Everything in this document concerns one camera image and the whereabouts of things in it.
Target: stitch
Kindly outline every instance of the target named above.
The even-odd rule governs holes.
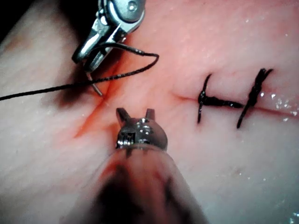
[[[230,101],[230,100],[222,100],[222,99],[218,99],[216,97],[207,97],[206,96],[206,87],[207,87],[207,82],[209,81],[210,77],[212,74],[209,74],[204,82],[204,86],[202,88],[202,91],[199,94],[198,97],[198,103],[199,103],[199,110],[198,110],[198,118],[197,118],[197,123],[199,124],[200,119],[201,119],[201,109],[202,106],[230,106],[233,108],[242,108],[244,107],[244,105],[234,102],[234,101]]]
[[[272,71],[273,71],[273,69],[269,69],[269,70],[260,69],[259,73],[256,76],[255,83],[254,83],[253,87],[251,88],[251,92],[248,95],[247,104],[245,105],[245,107],[239,117],[239,120],[237,123],[237,128],[240,128],[241,123],[243,121],[243,118],[245,117],[247,110],[251,106],[254,107],[254,105],[257,103],[258,94],[262,90],[262,83]]]

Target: forceps jaw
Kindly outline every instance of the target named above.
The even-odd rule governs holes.
[[[156,146],[162,151],[167,150],[167,136],[155,121],[154,109],[147,109],[145,117],[132,118],[124,108],[117,108],[116,116],[121,126],[117,135],[117,149],[133,144],[147,144]]]

